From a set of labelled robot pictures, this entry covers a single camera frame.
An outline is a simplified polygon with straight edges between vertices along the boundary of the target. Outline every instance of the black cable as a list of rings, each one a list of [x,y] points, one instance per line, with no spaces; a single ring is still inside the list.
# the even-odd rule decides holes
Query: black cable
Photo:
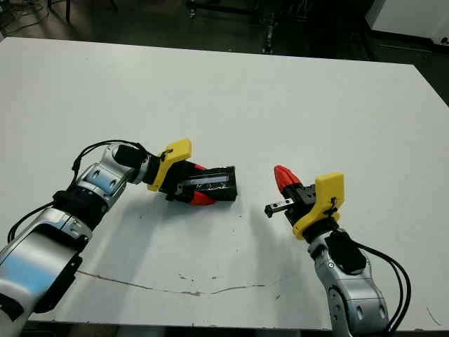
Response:
[[[24,28],[28,28],[28,27],[31,27],[31,26],[34,26],[34,25],[38,25],[39,23],[43,22],[46,18],[48,18],[49,15],[50,15],[50,11],[47,8],[47,14],[45,14],[42,18],[40,18],[36,22],[30,23],[28,25],[23,25],[23,26],[15,29],[15,30],[13,30],[11,32],[5,32],[4,36],[5,37],[10,37],[12,34],[15,34],[15,33],[19,32],[20,30],[22,30]]]
[[[39,211],[42,211],[43,209],[46,209],[46,208],[52,206],[53,204],[54,204],[54,201],[49,202],[48,204],[45,204],[45,205],[29,212],[27,215],[21,217],[21,219],[18,222],[16,222],[13,227],[10,228],[9,233],[8,233],[8,243],[14,240],[15,231],[18,229],[18,227],[20,226],[21,223],[23,223],[25,220],[27,220],[33,214],[35,214]]]
[[[80,154],[76,157],[76,159],[75,159],[74,162],[73,162],[73,165],[72,165],[72,171],[74,172],[74,175],[73,175],[72,181],[70,182],[69,187],[67,188],[68,190],[71,189],[71,188],[75,185],[76,179],[78,178],[79,168],[80,168],[80,166],[81,166],[81,160],[83,159],[83,157],[86,156],[87,154],[89,154],[90,152],[92,152],[92,151],[93,151],[94,149],[96,149],[97,147],[100,147],[100,146],[103,146],[103,145],[111,145],[111,144],[113,144],[113,143],[125,143],[125,144],[129,144],[129,145],[132,145],[132,146],[138,148],[138,149],[141,150],[141,151],[144,151],[145,154],[148,153],[148,152],[146,151],[146,149],[145,149],[143,146],[141,146],[141,144],[139,144],[139,143],[134,143],[134,142],[129,142],[129,141],[127,141],[127,140],[121,140],[121,139],[105,140],[105,141],[102,141],[102,142],[98,142],[98,143],[89,145],[88,147],[85,147],[85,148],[80,152]]]
[[[376,255],[376,256],[380,257],[381,259],[387,261],[390,265],[395,265],[402,272],[402,275],[403,275],[403,277],[404,277],[404,279],[406,281],[406,300],[405,300],[405,303],[404,303],[400,313],[398,314],[396,321],[393,323],[393,325],[391,325],[392,320],[389,322],[389,325],[391,325],[390,330],[384,332],[387,336],[391,336],[397,330],[397,328],[399,327],[399,324],[401,324],[403,318],[405,317],[405,315],[407,313],[408,307],[410,305],[410,299],[411,299],[411,296],[412,296],[412,294],[411,294],[412,286],[411,286],[411,283],[410,283],[410,278],[409,278],[406,270],[402,267],[402,265],[400,265],[392,257],[388,256],[385,253],[382,253],[381,251],[377,251],[376,249],[373,249],[373,248],[370,248],[368,246],[364,246],[364,245],[362,245],[362,244],[360,244],[358,242],[355,242],[354,240],[352,240],[352,242],[358,248],[363,249],[364,251],[367,251],[368,253],[371,253],[373,255]],[[400,277],[398,277],[398,280],[399,280],[399,284],[400,284],[400,288],[401,288],[402,283],[401,283]]]
[[[398,270],[396,269],[396,266],[393,263],[388,262],[388,264],[390,264],[391,268],[393,268],[394,274],[396,275],[396,278],[398,280],[398,284],[399,284],[399,302],[398,302],[398,307],[396,308],[396,311],[394,312],[394,315],[391,317],[391,319],[389,320],[387,326],[385,327],[384,333],[388,333],[388,331],[390,329],[390,326],[393,324],[393,322],[398,317],[399,312],[401,311],[401,308],[402,308],[403,298],[404,298],[404,291],[403,291],[403,285],[402,285],[401,276],[399,276]]]
[[[132,146],[138,148],[139,150],[143,151],[145,154],[148,153],[148,151],[146,151],[146,149],[143,146],[141,146],[140,143],[134,143],[134,142],[129,142],[127,140],[120,140],[120,139],[105,140],[105,141],[102,141],[102,142],[98,142],[98,143],[89,145],[88,147],[85,147],[80,152],[80,154],[76,157],[76,159],[74,160],[73,165],[72,165],[72,170],[74,172],[74,176],[73,176],[72,181],[71,181],[71,183],[70,183],[70,185],[69,185],[69,187],[67,189],[69,190],[70,188],[72,188],[74,186],[74,184],[76,182],[76,179],[78,178],[78,172],[79,172],[79,168],[81,166],[81,160],[82,160],[82,158],[84,156],[86,156],[88,153],[90,153],[93,150],[95,150],[97,147],[100,147],[100,146],[103,146],[103,145],[111,145],[111,144],[114,144],[114,143],[129,144],[129,145],[132,145]],[[33,211],[29,212],[27,215],[21,217],[21,219],[18,222],[16,222],[10,228],[10,230],[8,232],[8,243],[14,240],[15,232],[17,231],[17,229],[18,229],[18,227],[20,226],[21,223],[23,223],[25,220],[27,220],[33,214],[35,214],[35,213],[37,213],[39,211],[42,211],[42,210],[52,206],[53,204],[54,204],[54,201],[49,202],[48,204],[45,204],[45,205],[43,205],[43,206],[41,206],[41,207],[39,207],[37,209],[34,209]]]

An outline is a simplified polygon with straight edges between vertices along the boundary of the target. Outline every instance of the white table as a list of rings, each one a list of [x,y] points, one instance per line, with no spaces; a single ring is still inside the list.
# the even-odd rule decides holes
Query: white table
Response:
[[[187,136],[193,161],[234,164],[239,186],[201,209],[128,186],[82,253],[86,274],[32,319],[329,329],[307,245],[263,212],[284,164],[305,184],[345,173],[341,225],[413,281],[401,329],[449,328],[449,109],[413,66],[7,38],[0,75],[2,244],[99,140],[158,152]],[[393,312],[394,274],[371,261]]]

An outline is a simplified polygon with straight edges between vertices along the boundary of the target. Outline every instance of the scratch on table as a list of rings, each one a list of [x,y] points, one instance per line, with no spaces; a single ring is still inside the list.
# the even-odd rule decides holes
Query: scratch on table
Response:
[[[429,316],[430,316],[430,318],[432,319],[432,321],[434,321],[434,323],[435,323],[436,325],[441,326],[441,323],[438,322],[438,321],[435,319],[435,317],[432,315],[432,313],[430,312],[429,307],[426,307],[426,309],[427,309],[427,312],[429,313]]]
[[[91,274],[89,272],[84,272],[83,270],[77,270],[76,272],[79,272],[80,274],[86,275],[86,276],[90,276],[90,277],[94,277],[96,279],[102,279],[105,281],[109,281],[109,282],[114,282],[114,283],[118,283],[118,284],[123,284],[125,286],[134,286],[135,288],[140,288],[140,289],[144,289],[144,290],[151,290],[151,291],[159,291],[159,292],[163,292],[163,293],[177,293],[180,295],[190,295],[190,296],[202,296],[202,295],[216,295],[218,293],[224,293],[225,291],[232,291],[232,290],[237,290],[237,289],[249,289],[249,288],[255,288],[255,287],[268,287],[268,286],[273,286],[275,284],[278,284],[279,282],[282,282],[290,277],[295,276],[295,274],[291,274],[291,275],[287,275],[284,276],[280,279],[277,279],[275,282],[272,283],[268,283],[268,284],[250,284],[248,286],[231,286],[229,288],[224,288],[224,289],[219,289],[217,291],[174,291],[174,290],[170,290],[170,289],[158,289],[158,288],[154,288],[152,286],[144,286],[141,284],[136,284],[136,283],[132,283],[132,282],[125,282],[125,281],[120,281],[117,279],[112,279],[110,277],[104,277],[101,275],[95,275],[95,274]]]

